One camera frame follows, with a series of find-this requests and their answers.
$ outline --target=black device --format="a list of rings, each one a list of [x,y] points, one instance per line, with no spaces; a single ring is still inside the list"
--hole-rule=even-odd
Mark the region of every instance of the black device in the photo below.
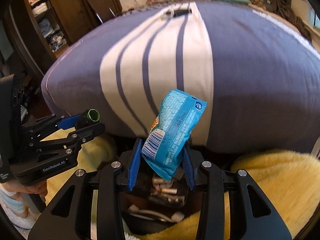
[[[129,192],[135,184],[142,158],[141,145],[142,140],[137,139],[132,151],[122,153],[119,161],[101,171],[77,170],[40,215],[28,240],[91,239],[93,190],[99,190],[98,240],[125,240],[119,192]],[[203,192],[197,240],[223,239],[225,191],[229,191],[230,198],[231,240],[292,239],[275,207],[245,170],[222,171],[204,161],[202,154],[187,144],[183,154],[183,169],[190,189]],[[147,227],[153,221],[143,223]]]
[[[20,105],[24,74],[0,79],[0,183],[16,178],[30,186],[78,165],[81,145],[105,131],[98,111],[91,109],[71,117],[55,114],[21,125]],[[42,141],[59,129],[76,127],[66,138]],[[33,213],[44,210],[39,195],[23,194]]]

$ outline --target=brand logo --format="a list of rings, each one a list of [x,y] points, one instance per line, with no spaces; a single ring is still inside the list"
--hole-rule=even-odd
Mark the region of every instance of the brand logo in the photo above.
[[[196,102],[196,109],[199,111],[202,109],[202,104],[200,102]]]
[[[53,168],[56,168],[56,167],[58,167],[58,166],[60,166],[60,165],[63,165],[63,164],[65,164],[65,161],[62,161],[62,162],[57,163],[57,164],[55,164],[55,165],[52,165],[52,166],[50,166],[50,167],[48,167],[48,168],[46,168],[46,169],[42,169],[42,171],[49,171],[49,170],[51,170],[51,169],[53,169]]]

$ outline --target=green rim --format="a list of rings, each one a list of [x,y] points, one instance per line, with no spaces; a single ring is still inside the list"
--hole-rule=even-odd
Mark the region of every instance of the green rim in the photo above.
[[[100,114],[95,109],[90,109],[87,113],[87,119],[91,122],[98,122],[100,120]]]

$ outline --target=blue tissue packet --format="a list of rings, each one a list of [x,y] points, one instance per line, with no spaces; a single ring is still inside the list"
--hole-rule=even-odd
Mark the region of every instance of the blue tissue packet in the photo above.
[[[169,181],[182,160],[182,148],[198,123],[207,102],[180,90],[170,90],[152,125],[141,153],[149,166]]]

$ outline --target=dark stripe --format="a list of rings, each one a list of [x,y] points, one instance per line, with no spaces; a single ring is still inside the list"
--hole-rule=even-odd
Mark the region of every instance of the dark stripe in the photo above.
[[[150,49],[151,45],[155,39],[155,37],[158,35],[160,31],[162,31],[170,22],[171,19],[167,19],[167,22],[161,26],[151,37],[151,39],[148,41],[148,44],[146,46],[146,49],[143,54],[142,58],[142,80],[143,80],[143,87],[144,91],[146,93],[148,102],[150,104],[150,107],[153,111],[153,113],[157,116],[159,114],[158,109],[156,107],[156,104],[153,100],[153,97],[151,95],[151,89],[150,89],[150,83],[149,83],[149,54],[150,54]]]
[[[177,79],[177,89],[184,91],[184,83],[183,83],[183,35],[184,29],[186,28],[188,21],[188,14],[184,17],[184,22],[181,25],[178,34],[178,42],[177,42],[177,50],[176,50],[176,79]]]
[[[123,103],[125,104],[125,106],[128,108],[129,112],[132,114],[132,116],[136,119],[136,121],[142,126],[144,132],[146,135],[148,135],[148,130],[147,128],[143,125],[143,123],[141,122],[141,120],[138,118],[138,116],[135,114],[135,112],[133,111],[133,109],[130,107],[129,102],[124,94],[123,91],[123,87],[122,87],[122,83],[121,83],[121,72],[120,72],[120,65],[121,65],[121,59],[122,56],[125,52],[125,50],[129,47],[129,45],[135,41],[139,36],[141,36],[146,30],[148,30],[151,25],[153,25],[158,19],[155,19],[153,22],[151,22],[147,27],[145,27],[140,33],[138,33],[136,36],[134,36],[127,44],[126,46],[124,46],[124,48],[122,49],[122,51],[119,54],[118,60],[116,62],[116,80],[117,80],[117,87],[118,87],[118,91],[120,94],[120,97],[123,101]]]

